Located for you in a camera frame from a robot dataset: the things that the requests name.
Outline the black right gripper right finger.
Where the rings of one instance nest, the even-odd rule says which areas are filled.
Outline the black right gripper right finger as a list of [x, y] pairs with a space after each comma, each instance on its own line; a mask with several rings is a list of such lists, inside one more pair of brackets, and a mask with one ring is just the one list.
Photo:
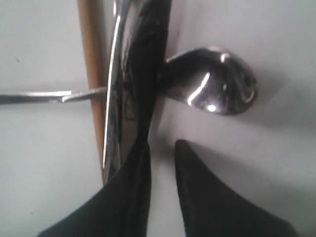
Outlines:
[[296, 237], [292, 225], [225, 185], [187, 140], [175, 142], [178, 197], [188, 237]]

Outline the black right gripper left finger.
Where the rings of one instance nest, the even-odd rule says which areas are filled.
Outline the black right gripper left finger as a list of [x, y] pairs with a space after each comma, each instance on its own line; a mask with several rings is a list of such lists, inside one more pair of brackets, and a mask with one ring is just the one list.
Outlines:
[[40, 237], [145, 237], [151, 198], [147, 142], [136, 143], [112, 180]]

